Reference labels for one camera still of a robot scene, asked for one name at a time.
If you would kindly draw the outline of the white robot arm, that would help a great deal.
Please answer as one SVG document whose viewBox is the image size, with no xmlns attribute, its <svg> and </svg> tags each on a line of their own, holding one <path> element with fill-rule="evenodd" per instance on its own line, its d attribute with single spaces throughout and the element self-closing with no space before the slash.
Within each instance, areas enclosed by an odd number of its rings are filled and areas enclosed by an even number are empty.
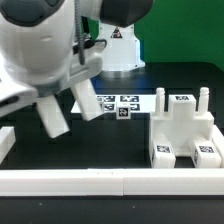
<svg viewBox="0 0 224 224">
<path fill-rule="evenodd" d="M 86 120 L 102 114 L 86 84 L 102 71 L 106 45 L 81 31 L 83 17 L 126 28 L 154 0 L 0 0 L 0 118 L 34 103 L 52 110 L 71 89 Z"/>
</svg>

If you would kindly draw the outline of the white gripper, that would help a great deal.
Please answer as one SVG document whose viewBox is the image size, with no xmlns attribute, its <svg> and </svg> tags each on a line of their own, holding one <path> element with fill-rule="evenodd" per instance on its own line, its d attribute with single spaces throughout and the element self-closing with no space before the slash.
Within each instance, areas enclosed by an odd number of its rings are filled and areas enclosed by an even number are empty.
<svg viewBox="0 0 224 224">
<path fill-rule="evenodd" d="M 52 85 L 32 86 L 16 80 L 1 81 L 0 117 L 43 101 L 68 88 L 71 89 L 83 117 L 98 117 L 102 114 L 102 109 L 97 101 L 91 78 L 97 76 L 101 70 L 102 58 L 91 56 L 85 65 L 80 65 L 77 59 L 72 61 L 69 76 L 62 86 L 59 82 Z"/>
</svg>

